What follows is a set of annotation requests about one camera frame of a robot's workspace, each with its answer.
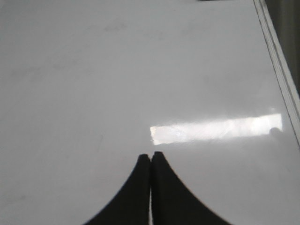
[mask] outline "metal frame edge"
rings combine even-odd
[[[300,145],[300,99],[265,0],[253,0],[262,32],[270,53],[279,87],[287,108],[295,136]]]

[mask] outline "black object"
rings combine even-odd
[[[154,225],[229,225],[184,186],[162,152],[152,158],[151,191]]]
[[[85,225],[148,225],[149,195],[150,159],[142,154],[117,195]]]

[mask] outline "glossy white surface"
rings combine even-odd
[[[155,143],[172,126],[189,137]],[[300,224],[299,147],[252,1],[4,1],[1,225],[80,225],[156,150],[231,223]]]

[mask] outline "whiteboard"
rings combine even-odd
[[[300,151],[249,0],[0,6],[0,224],[80,225],[164,152],[234,225],[300,224]]]

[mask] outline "white surface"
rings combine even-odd
[[[268,134],[150,132],[278,114]],[[299,147],[252,1],[5,1],[1,222],[80,225],[156,150],[234,225],[300,224]]]

